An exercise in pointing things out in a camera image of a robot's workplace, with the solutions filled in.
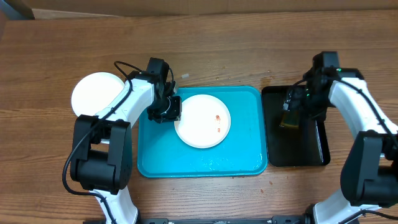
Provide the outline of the green yellow sponge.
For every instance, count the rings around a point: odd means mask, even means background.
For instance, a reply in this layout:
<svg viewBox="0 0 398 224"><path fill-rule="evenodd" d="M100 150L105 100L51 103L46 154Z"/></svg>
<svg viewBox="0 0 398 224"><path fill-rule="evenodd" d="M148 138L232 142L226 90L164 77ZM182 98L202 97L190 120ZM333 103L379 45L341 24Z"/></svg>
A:
<svg viewBox="0 0 398 224"><path fill-rule="evenodd" d="M299 127L300 114L298 111L284 111L280 126L283 128L295 128Z"/></svg>

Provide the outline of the white plate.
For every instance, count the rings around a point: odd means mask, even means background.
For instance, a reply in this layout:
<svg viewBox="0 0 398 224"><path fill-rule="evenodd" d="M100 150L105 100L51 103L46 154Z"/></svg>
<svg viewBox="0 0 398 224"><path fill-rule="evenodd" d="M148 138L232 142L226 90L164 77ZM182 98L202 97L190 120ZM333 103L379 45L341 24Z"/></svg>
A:
<svg viewBox="0 0 398 224"><path fill-rule="evenodd" d="M182 101L180 120L174 122L178 137L187 145L207 149L221 143L231 127L227 106L211 95L194 95Z"/></svg>
<svg viewBox="0 0 398 224"><path fill-rule="evenodd" d="M73 112L93 116L105 109L124 88L124 82L108 72L96 72L81 79L71 95Z"/></svg>

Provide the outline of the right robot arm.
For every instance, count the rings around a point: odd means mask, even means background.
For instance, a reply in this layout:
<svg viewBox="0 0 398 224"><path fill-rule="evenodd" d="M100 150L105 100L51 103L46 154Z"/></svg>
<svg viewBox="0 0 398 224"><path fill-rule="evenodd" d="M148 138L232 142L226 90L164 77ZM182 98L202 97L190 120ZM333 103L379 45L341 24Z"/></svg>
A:
<svg viewBox="0 0 398 224"><path fill-rule="evenodd" d="M397 204L397 125L371 96L366 81L354 68L308 71L289 86L285 111L300 111L316 118L329 107L341 113L354 138L340 175L340 188L316 203L309 223L355 223Z"/></svg>

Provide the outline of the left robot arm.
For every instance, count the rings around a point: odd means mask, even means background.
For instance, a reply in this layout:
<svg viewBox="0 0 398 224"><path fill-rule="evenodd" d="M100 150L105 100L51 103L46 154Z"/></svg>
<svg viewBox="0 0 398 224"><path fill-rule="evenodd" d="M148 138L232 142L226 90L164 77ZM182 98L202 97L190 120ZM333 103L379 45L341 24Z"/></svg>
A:
<svg viewBox="0 0 398 224"><path fill-rule="evenodd" d="M127 184L132 172L131 128L143 112L157 123L176 121L181 99L168 71L133 71L121 80L108 72L81 79L72 92L77 115L72 151L62 174L73 195L97 199L105 223L136 223L139 211Z"/></svg>

